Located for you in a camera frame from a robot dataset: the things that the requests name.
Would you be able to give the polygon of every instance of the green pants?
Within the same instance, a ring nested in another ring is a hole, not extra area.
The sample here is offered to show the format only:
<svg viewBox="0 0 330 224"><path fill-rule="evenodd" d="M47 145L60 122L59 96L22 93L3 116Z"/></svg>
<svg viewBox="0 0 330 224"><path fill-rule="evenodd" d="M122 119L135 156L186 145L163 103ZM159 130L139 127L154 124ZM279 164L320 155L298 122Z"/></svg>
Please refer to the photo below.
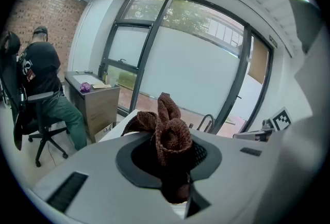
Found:
<svg viewBox="0 0 330 224"><path fill-rule="evenodd" d="M51 99L43 102L42 110L44 115L65 122L77 151L87 145L83 115L67 100L63 92L55 93Z"/></svg>

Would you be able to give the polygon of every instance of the exit sign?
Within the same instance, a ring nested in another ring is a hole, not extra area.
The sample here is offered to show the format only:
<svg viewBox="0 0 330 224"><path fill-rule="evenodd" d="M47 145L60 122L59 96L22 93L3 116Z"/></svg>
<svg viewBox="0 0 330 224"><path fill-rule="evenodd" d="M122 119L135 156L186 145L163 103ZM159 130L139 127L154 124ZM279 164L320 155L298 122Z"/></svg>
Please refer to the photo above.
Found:
<svg viewBox="0 0 330 224"><path fill-rule="evenodd" d="M269 40L274 44L274 46L277 48L277 42L272 38L272 36L269 35Z"/></svg>

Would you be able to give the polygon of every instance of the white floor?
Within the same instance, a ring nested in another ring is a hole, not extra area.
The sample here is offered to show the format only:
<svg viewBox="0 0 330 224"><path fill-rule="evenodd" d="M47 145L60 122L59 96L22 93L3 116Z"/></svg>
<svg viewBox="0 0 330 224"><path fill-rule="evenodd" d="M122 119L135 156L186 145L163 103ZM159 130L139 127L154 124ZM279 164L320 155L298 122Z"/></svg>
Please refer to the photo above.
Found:
<svg viewBox="0 0 330 224"><path fill-rule="evenodd" d="M122 116L117 115L117 121L122 119ZM64 126L64 122L54 124L52 130ZM66 132L53 136L53 140L66 151L68 156L76 152L70 136ZM20 182L24 182L29 188L33 188L43 176L65 160L62 157L62 153L49 143L49 150L48 145L46 145L41 153L39 160L41 167L36 167L35 159L40 139L34 139L33 142L29 142L27 136L23 136L22 149L19 151L15 147L13 140L11 109L3 101L0 101L0 143L11 169L21 178Z"/></svg>

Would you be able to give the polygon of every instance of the chair armrest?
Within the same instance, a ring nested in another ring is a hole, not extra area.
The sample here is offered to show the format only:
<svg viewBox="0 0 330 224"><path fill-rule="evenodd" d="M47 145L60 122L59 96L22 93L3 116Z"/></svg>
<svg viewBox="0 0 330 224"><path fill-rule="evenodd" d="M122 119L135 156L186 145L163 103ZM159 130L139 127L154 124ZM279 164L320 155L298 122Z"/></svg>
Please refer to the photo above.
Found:
<svg viewBox="0 0 330 224"><path fill-rule="evenodd" d="M54 92L47 92L47 93L42 93L42 94L34 94L29 97L27 97L27 102L28 103L37 103L44 101L46 99L49 99L53 96Z"/></svg>

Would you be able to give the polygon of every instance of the black t-shirt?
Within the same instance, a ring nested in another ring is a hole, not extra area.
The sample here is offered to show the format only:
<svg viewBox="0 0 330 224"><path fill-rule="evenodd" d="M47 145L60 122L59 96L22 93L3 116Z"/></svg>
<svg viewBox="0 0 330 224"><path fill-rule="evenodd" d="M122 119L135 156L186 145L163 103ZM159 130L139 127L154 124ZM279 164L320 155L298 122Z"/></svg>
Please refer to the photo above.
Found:
<svg viewBox="0 0 330 224"><path fill-rule="evenodd" d="M56 73L61 63L49 42L31 43L20 56L19 65L28 96L62 90Z"/></svg>

